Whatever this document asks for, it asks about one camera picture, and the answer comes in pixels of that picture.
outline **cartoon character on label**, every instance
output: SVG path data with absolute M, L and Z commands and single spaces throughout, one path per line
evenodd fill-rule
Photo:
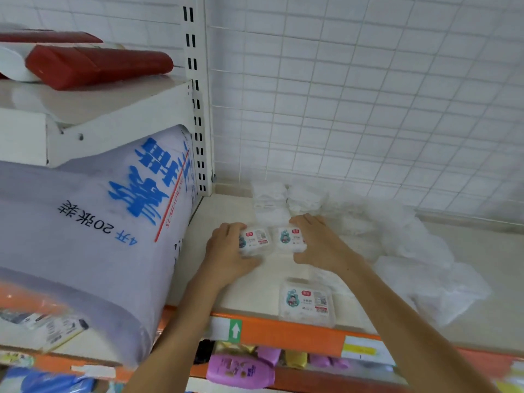
M 244 248 L 245 246 L 246 240 L 242 236 L 239 236 L 239 248 Z
M 285 301 L 292 308 L 296 308 L 300 304 L 300 300 L 298 299 L 297 295 L 297 290 L 288 291 L 288 297 Z
M 287 230 L 284 230 L 282 233 L 280 233 L 280 241 L 284 244 L 288 244 L 291 241 L 291 237 L 289 237 Z

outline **yellow bottle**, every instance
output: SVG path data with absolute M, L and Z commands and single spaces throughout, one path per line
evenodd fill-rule
M 294 350 L 285 351 L 285 364 L 288 367 L 303 370 L 308 363 L 308 354 L 306 352 L 295 352 Z

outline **white metal shelf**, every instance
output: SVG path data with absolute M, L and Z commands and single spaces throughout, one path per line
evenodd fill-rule
M 151 76 L 80 91 L 0 81 L 0 160 L 56 167 L 175 125 L 194 134 L 191 82 Z

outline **purple bottle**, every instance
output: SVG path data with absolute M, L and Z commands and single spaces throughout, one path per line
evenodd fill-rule
M 321 356 L 320 354 L 312 354 L 312 353 L 310 353 L 309 354 L 309 363 L 313 367 L 318 367 L 318 368 L 326 368 L 326 367 L 331 366 L 331 363 L 329 361 L 329 357 Z
M 213 354 L 207 366 L 206 379 L 220 385 L 263 389 L 275 383 L 275 370 L 253 357 Z
M 339 370 L 348 370 L 351 368 L 350 361 L 347 358 L 337 358 L 330 357 L 333 367 L 338 368 Z
M 269 346 L 259 346 L 257 348 L 257 355 L 260 359 L 270 363 L 273 367 L 277 365 L 282 349 L 275 349 Z

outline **person's right hand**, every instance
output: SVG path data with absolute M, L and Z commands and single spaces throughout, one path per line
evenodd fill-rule
M 289 220 L 302 230 L 308 248 L 296 252 L 297 264 L 310 264 L 320 269 L 339 273 L 352 262 L 363 260 L 362 255 L 348 247 L 327 225 L 324 218 L 310 214 L 294 216 Z

